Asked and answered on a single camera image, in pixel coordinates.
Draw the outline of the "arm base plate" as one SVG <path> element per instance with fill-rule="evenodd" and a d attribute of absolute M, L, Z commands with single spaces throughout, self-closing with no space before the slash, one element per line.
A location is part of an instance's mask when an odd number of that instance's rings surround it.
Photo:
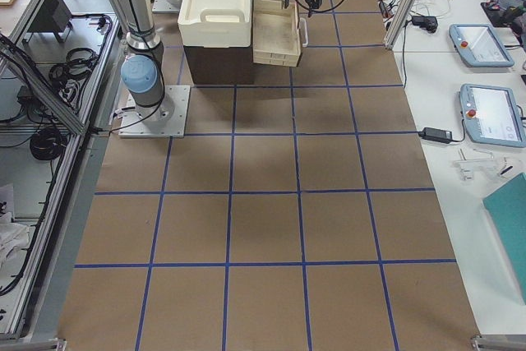
<path fill-rule="evenodd" d="M 191 87 L 189 85 L 167 85 L 164 101 L 149 118 L 155 107 L 146 109 L 136 107 L 132 95 L 127 96 L 127 107 L 132 107 L 122 115 L 122 128 L 119 136 L 130 138 L 177 137 L 185 135 L 187 110 Z"/>

